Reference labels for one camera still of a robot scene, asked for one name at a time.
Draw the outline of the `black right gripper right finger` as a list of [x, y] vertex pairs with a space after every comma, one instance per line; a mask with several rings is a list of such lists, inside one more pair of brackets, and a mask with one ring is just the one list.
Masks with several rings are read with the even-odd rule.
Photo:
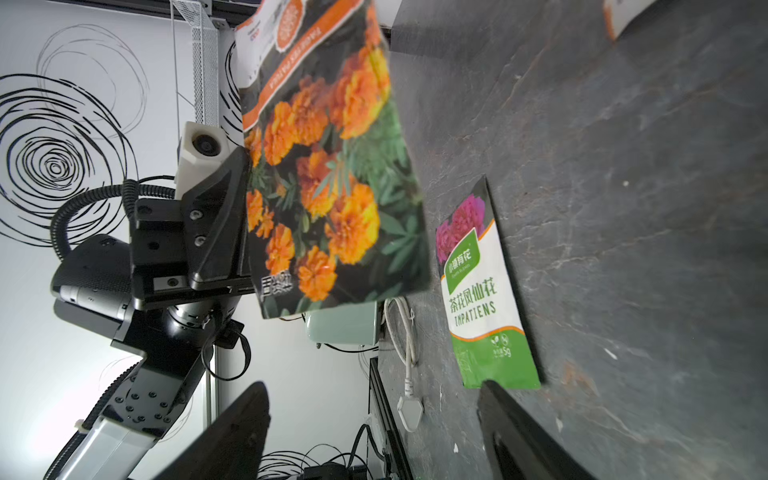
[[497, 382], [482, 383], [477, 415], [495, 479], [592, 477]]

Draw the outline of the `marigold seed packet orange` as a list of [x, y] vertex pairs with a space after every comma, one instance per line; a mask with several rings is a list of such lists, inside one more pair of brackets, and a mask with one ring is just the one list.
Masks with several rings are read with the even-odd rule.
[[374, 4], [264, 1], [235, 47], [263, 317], [424, 290], [423, 194]]

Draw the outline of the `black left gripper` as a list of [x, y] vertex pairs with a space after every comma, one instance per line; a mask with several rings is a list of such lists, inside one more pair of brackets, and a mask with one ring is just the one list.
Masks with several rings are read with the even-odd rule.
[[239, 147], [179, 200], [138, 200], [130, 225], [137, 309], [254, 292], [246, 251], [250, 165], [250, 156]]

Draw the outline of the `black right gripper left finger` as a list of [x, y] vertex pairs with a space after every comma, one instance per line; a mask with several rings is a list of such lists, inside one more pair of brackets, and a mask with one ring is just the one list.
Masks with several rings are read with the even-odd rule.
[[266, 385], [252, 383], [159, 479], [255, 479], [270, 425]]

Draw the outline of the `impatiens seed packet green white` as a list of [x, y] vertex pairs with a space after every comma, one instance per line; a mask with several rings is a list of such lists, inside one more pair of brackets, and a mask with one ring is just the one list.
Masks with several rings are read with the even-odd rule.
[[463, 386], [493, 380], [508, 390], [539, 389], [485, 177], [436, 229], [436, 255]]

